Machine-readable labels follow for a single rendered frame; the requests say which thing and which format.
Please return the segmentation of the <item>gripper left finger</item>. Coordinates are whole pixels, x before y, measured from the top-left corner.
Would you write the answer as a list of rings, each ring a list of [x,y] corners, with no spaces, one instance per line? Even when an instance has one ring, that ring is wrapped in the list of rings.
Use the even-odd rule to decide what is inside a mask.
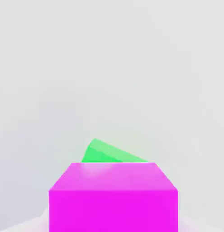
[[[49,208],[45,208],[38,217],[13,225],[0,232],[49,232]]]

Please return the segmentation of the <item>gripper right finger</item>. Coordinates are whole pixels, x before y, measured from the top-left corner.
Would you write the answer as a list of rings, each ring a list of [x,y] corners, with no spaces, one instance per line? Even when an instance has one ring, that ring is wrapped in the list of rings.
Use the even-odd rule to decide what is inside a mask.
[[[224,230],[190,217],[180,217],[179,232],[224,232]]]

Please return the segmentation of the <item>small magenta cube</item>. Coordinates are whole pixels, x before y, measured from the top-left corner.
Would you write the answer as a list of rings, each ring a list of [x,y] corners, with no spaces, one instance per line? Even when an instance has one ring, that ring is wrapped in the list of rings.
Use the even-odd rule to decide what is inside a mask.
[[[49,232],[178,232],[178,191],[155,163],[72,163],[49,190]]]

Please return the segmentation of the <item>small green cube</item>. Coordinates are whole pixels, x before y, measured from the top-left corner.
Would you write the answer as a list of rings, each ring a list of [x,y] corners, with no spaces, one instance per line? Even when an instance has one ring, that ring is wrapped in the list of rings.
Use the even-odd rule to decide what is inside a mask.
[[[133,154],[93,139],[82,158],[82,163],[148,162]]]

